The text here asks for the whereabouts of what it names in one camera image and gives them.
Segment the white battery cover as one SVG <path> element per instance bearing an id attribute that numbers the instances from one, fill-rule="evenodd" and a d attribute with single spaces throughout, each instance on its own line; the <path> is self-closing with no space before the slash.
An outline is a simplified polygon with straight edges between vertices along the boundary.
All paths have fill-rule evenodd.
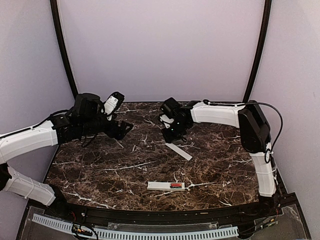
<path id="1" fill-rule="evenodd" d="M 165 143 L 165 145 L 187 161 L 190 161 L 193 158 L 190 154 L 188 154 L 187 152 L 185 152 L 173 143 Z"/>

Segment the red battery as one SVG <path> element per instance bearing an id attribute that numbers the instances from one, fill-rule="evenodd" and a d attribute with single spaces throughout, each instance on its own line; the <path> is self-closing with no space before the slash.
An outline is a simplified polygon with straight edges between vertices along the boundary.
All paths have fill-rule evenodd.
<path id="1" fill-rule="evenodd" d="M 181 189 L 183 187 L 182 183 L 171 183 L 170 188 L 172 189 Z"/>

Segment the white remote control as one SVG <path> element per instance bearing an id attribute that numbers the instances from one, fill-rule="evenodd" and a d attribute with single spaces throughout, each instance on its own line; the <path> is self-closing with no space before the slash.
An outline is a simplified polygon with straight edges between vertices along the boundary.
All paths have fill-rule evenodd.
<path id="1" fill-rule="evenodd" d="M 170 188 L 170 184 L 172 183 L 181 183 L 182 188 Z M 147 190 L 150 191 L 184 191 L 185 183 L 184 182 L 154 182 L 149 181 L 147 183 Z"/>

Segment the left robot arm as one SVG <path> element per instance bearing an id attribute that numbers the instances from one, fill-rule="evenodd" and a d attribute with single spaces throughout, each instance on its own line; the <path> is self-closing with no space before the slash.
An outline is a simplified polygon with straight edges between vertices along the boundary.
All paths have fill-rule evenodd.
<path id="1" fill-rule="evenodd" d="M 125 97 L 113 92 L 106 101 L 93 93 L 81 93 L 73 107 L 56 111 L 40 123 L 0 136 L 0 189 L 25 199 L 32 199 L 47 207 L 60 218 L 67 218 L 70 206 L 58 187 L 38 182 L 8 165 L 8 161 L 37 149 L 62 145 L 87 136 L 106 134 L 122 140 L 133 128 L 116 120 L 115 112 Z"/>

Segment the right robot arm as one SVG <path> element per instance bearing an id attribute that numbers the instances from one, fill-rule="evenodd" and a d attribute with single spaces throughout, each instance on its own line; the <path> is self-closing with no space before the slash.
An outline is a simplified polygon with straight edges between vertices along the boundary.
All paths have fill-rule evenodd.
<path id="1" fill-rule="evenodd" d="M 160 106 L 159 121 L 166 143 L 183 140 L 187 130 L 195 123 L 212 123 L 239 129 L 242 147 L 253 160 L 258 180 L 258 192 L 262 201 L 255 205 L 255 213 L 266 217 L 275 208 L 271 197 L 276 193 L 276 166 L 273 150 L 276 140 L 272 140 L 271 127 L 264 115 L 262 102 L 250 100 L 246 103 L 212 102 L 192 100 L 180 104 L 170 97 Z"/>

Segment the black front rail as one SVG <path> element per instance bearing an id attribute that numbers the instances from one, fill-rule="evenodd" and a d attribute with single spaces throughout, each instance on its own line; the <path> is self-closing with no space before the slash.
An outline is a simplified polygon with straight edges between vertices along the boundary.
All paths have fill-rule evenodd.
<path id="1" fill-rule="evenodd" d="M 243 223 L 265 216 L 258 203 L 239 206 L 187 211 L 134 211 L 66 204 L 81 223 L 106 225 L 108 223 L 170 225 L 206 222 Z"/>

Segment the left black frame post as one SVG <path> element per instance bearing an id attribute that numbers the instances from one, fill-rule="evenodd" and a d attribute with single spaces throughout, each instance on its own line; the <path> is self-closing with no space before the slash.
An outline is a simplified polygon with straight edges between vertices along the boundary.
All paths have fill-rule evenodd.
<path id="1" fill-rule="evenodd" d="M 78 89 L 76 86 L 76 82 L 75 82 L 74 75 L 72 72 L 71 64 L 69 61 L 69 56 L 67 53 L 67 48 L 66 48 L 66 44 L 65 44 L 65 39 L 64 39 L 63 29 L 62 29 L 62 24 L 61 24 L 61 19 L 60 19 L 58 1 L 57 0 L 50 0 L 49 2 L 50 2 L 54 30 L 55 30 L 55 34 L 56 34 L 56 39 L 57 39 L 64 71 L 65 71 L 65 74 L 67 77 L 67 81 L 68 81 L 72 96 L 75 99 L 79 92 L 78 92 Z"/>

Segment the black frame post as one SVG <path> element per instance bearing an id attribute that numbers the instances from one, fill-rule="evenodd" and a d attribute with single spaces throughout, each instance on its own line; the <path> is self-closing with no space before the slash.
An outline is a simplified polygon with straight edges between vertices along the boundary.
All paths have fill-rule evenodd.
<path id="1" fill-rule="evenodd" d="M 75 82 L 74 75 L 72 72 L 71 64 L 69 61 L 69 56 L 67 53 L 67 48 L 66 48 L 66 44 L 65 44 L 65 39 L 64 39 L 63 29 L 62 29 L 62 24 L 61 24 L 61 19 L 60 19 L 58 1 L 57 0 L 50 0 L 49 2 L 50 2 L 54 30 L 55 30 L 55 34 L 56 34 L 56 39 L 57 39 L 64 71 L 65 71 L 65 74 L 67 77 L 67 81 L 68 81 L 72 96 L 75 99 L 79 92 L 78 92 L 78 89 L 76 86 L 76 82 Z"/>
<path id="2" fill-rule="evenodd" d="M 260 62 L 261 62 L 261 58 L 264 50 L 265 40 L 267 36 L 269 20 L 271 15 L 271 8 L 272 8 L 272 0 L 265 0 L 257 47 L 256 47 L 250 75 L 248 78 L 248 82 L 246 85 L 246 89 L 244 92 L 244 96 L 242 99 L 243 103 L 247 103 L 250 100 L 250 97 L 254 88 L 254 84 L 258 74 L 258 70 L 259 70 L 259 66 L 260 66 Z"/>

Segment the right black frame post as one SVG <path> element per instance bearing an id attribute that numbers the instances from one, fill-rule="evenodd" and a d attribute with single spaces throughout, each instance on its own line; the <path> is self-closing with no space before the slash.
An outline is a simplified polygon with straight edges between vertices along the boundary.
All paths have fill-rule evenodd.
<path id="1" fill-rule="evenodd" d="M 248 78 L 248 82 L 246 85 L 246 89 L 244 92 L 244 96 L 242 99 L 243 103 L 247 103 L 250 100 L 250 97 L 254 88 L 254 84 L 258 74 L 258 70 L 259 70 L 259 66 L 260 66 L 260 62 L 261 62 L 261 58 L 264 50 L 265 40 L 267 36 L 269 20 L 271 15 L 271 8 L 272 8 L 272 0 L 265 0 L 257 47 L 256 47 L 250 75 Z"/>

